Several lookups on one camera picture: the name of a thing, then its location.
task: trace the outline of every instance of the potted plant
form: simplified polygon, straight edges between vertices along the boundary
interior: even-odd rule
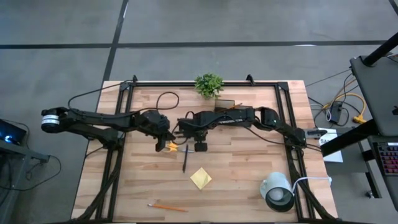
[[[206,100],[219,97],[218,93],[223,91],[221,88],[223,79],[218,75],[207,73],[203,76],[198,76],[195,79],[195,89],[200,93]]]

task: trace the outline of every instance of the wooden tabletop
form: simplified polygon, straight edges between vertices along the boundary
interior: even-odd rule
[[[104,82],[104,87],[116,83],[119,82]],[[304,82],[288,81],[288,83],[297,126],[313,128]],[[114,114],[118,89],[116,86],[102,91],[98,112]],[[170,120],[171,127],[174,127],[177,118],[183,118],[187,111],[197,113],[214,109],[215,102],[204,100],[192,87],[136,87],[131,110],[154,107],[158,96],[165,91],[173,91],[180,97],[177,108],[161,111]],[[236,104],[242,103],[253,107],[266,106],[277,111],[275,90],[269,87],[225,87],[221,92],[221,99],[235,100]],[[159,107],[170,107],[175,103],[175,96],[164,95]],[[282,136],[275,131],[260,131],[255,127],[252,127],[252,130],[269,140],[283,142]],[[266,205],[259,191],[262,180],[266,179],[270,172],[283,172],[290,181],[284,146],[265,142],[244,128],[218,126],[207,135],[208,151],[189,154],[187,170],[183,173],[184,153],[155,152],[155,143],[156,140],[137,131],[127,133],[114,222],[297,221],[294,208],[286,213],[274,212]],[[193,150],[193,140],[189,140],[188,143]],[[87,153],[100,146],[98,141],[90,142]],[[307,175],[326,177],[321,153],[309,149],[304,151]],[[106,150],[102,149],[85,160],[73,208],[73,218],[82,214],[98,193],[105,158]],[[213,179],[203,190],[199,190],[190,179],[190,176],[201,167]],[[328,181],[310,180],[309,182],[320,203],[330,214],[337,217]],[[300,196],[303,210],[307,215],[303,193]],[[188,212],[152,208],[147,206],[149,203],[178,207]],[[108,211],[107,200],[105,204],[104,215]]]

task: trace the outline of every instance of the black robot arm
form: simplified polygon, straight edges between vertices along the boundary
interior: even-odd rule
[[[139,111],[128,114],[101,114],[64,107],[51,108],[42,111],[42,130],[47,133],[61,133],[64,131],[82,135],[87,139],[98,139],[109,149],[118,146],[118,131],[139,131],[153,138],[157,138],[155,150],[161,151],[165,142],[174,140],[169,131],[170,121],[157,110]],[[92,125],[107,126],[101,129]]]
[[[260,118],[256,117],[256,111],[260,112]],[[279,119],[276,111],[266,107],[229,109],[222,112],[201,111],[193,114],[193,118],[178,119],[179,131],[182,138],[194,138],[196,151],[207,151],[206,135],[209,129],[218,125],[243,126],[245,128],[254,125],[265,131],[277,131],[287,138],[287,144],[305,147],[307,141],[305,132],[300,128],[293,128]]]

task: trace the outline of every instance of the sticky note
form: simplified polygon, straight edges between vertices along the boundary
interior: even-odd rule
[[[201,190],[206,186],[206,184],[208,184],[211,181],[211,177],[201,167],[191,176],[191,180]]]

